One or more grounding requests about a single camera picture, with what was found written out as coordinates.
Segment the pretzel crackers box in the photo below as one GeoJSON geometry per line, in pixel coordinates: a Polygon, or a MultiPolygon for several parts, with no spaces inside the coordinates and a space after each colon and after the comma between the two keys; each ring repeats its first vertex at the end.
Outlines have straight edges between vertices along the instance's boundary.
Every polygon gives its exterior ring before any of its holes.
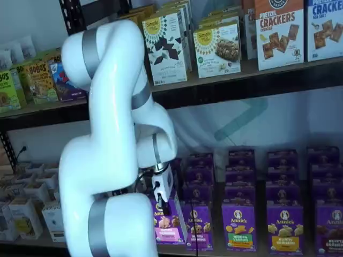
{"type": "Polygon", "coordinates": [[[304,62],[303,9],[299,0],[255,0],[259,70],[304,62]]]}
{"type": "Polygon", "coordinates": [[[256,22],[254,0],[243,0],[245,38],[247,40],[248,59],[257,58],[256,22]]]}
{"type": "Polygon", "coordinates": [[[343,1],[309,0],[308,61],[343,56],[343,1]]]}

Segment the purple box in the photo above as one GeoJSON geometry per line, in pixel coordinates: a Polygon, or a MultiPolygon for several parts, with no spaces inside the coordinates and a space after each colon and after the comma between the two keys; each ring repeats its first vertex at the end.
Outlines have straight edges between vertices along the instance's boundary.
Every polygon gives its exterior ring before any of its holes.
{"type": "Polygon", "coordinates": [[[184,245],[187,230],[176,191],[171,192],[168,203],[170,205],[170,215],[165,216],[155,198],[151,198],[156,243],[159,245],[184,245]]]}
{"type": "Polygon", "coordinates": [[[226,199],[221,205],[225,244],[230,251],[257,249],[255,208],[251,199],[226,199]]]}
{"type": "Polygon", "coordinates": [[[255,167],[255,152],[252,149],[229,151],[230,166],[245,165],[255,167]]]}
{"type": "Polygon", "coordinates": [[[183,188],[184,200],[212,201],[212,187],[208,185],[187,184],[183,188]]]}
{"type": "Polygon", "coordinates": [[[303,255],[303,207],[300,201],[267,201],[268,246],[271,254],[303,255]]]}
{"type": "Polygon", "coordinates": [[[298,167],[298,155],[296,150],[268,152],[268,167],[276,166],[298,167]]]}
{"type": "Polygon", "coordinates": [[[343,201],[316,204],[317,256],[343,256],[343,201]]]}
{"type": "Polygon", "coordinates": [[[208,204],[193,203],[192,206],[193,211],[189,203],[182,208],[187,227],[187,250],[196,250],[197,239],[200,251],[212,251],[213,229],[208,204]]]}

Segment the product package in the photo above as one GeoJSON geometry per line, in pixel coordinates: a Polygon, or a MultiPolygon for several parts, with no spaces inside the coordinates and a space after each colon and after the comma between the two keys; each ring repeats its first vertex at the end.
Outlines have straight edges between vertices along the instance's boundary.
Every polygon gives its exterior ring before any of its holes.
{"type": "Polygon", "coordinates": [[[342,1],[309,0],[307,3],[308,61],[343,56],[342,1]]]}
{"type": "Polygon", "coordinates": [[[54,242],[65,242],[61,204],[53,201],[45,204],[42,214],[54,242]]]}
{"type": "Polygon", "coordinates": [[[255,0],[259,70],[304,62],[303,1],[255,0]]]}
{"type": "Polygon", "coordinates": [[[206,202],[194,202],[191,206],[190,203],[186,203],[182,207],[182,212],[187,228],[187,249],[213,250],[213,229],[208,204],[206,202]]]}
{"type": "Polygon", "coordinates": [[[43,233],[43,227],[32,200],[17,197],[9,204],[9,207],[21,238],[38,239],[43,233]]]}
{"type": "Polygon", "coordinates": [[[241,71],[237,24],[227,23],[194,32],[199,78],[241,71]]]}
{"type": "Polygon", "coordinates": [[[16,69],[0,72],[0,112],[26,106],[23,88],[16,69]]]}
{"type": "Polygon", "coordinates": [[[1,241],[15,241],[19,233],[16,229],[10,208],[9,201],[0,202],[0,240],[1,241]]]}
{"type": "Polygon", "coordinates": [[[158,245],[184,245],[187,239],[187,229],[176,191],[171,192],[168,203],[170,215],[166,216],[155,198],[151,198],[156,243],[158,245]]]}
{"type": "Polygon", "coordinates": [[[86,92],[76,88],[66,76],[62,63],[51,61],[50,70],[55,83],[55,89],[60,101],[70,101],[86,97],[86,92]]]}
{"type": "Polygon", "coordinates": [[[143,29],[154,85],[187,81],[181,12],[156,13],[143,21],[143,29]]]}

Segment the white box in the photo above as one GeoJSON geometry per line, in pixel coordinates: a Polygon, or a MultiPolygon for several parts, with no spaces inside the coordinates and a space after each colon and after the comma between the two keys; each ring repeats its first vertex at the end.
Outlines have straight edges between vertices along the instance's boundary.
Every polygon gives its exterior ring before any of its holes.
{"type": "Polygon", "coordinates": [[[299,0],[255,0],[259,70],[304,62],[303,9],[299,0]]]}
{"type": "Polygon", "coordinates": [[[309,0],[307,8],[307,58],[316,61],[343,56],[342,1],[309,0]]]}
{"type": "Polygon", "coordinates": [[[54,242],[65,242],[64,225],[60,203],[56,201],[47,203],[44,206],[42,213],[52,240],[54,242]]]}
{"type": "Polygon", "coordinates": [[[143,30],[154,85],[187,81],[181,12],[155,13],[143,21],[143,30]]]}
{"type": "Polygon", "coordinates": [[[194,32],[199,78],[241,71],[237,23],[219,24],[194,32]]]}
{"type": "Polygon", "coordinates": [[[0,240],[15,241],[19,233],[16,229],[10,208],[10,201],[0,202],[0,240]]]}
{"type": "Polygon", "coordinates": [[[43,227],[32,200],[17,197],[9,204],[9,207],[21,238],[38,239],[43,233],[43,227]]]}

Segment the white robotic arm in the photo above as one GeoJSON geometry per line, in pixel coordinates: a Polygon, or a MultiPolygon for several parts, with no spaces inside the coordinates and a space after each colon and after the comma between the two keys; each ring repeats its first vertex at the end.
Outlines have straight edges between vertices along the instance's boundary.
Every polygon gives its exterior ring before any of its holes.
{"type": "Polygon", "coordinates": [[[101,201],[94,194],[133,184],[138,167],[156,167],[155,197],[167,202],[168,161],[176,156],[173,124],[152,99],[143,66],[144,43],[131,21],[70,36],[62,48],[69,79],[91,83],[91,134],[71,140],[59,166],[65,236],[72,256],[157,256],[150,200],[139,193],[101,201]],[[133,123],[156,126],[136,142],[133,123]]]}

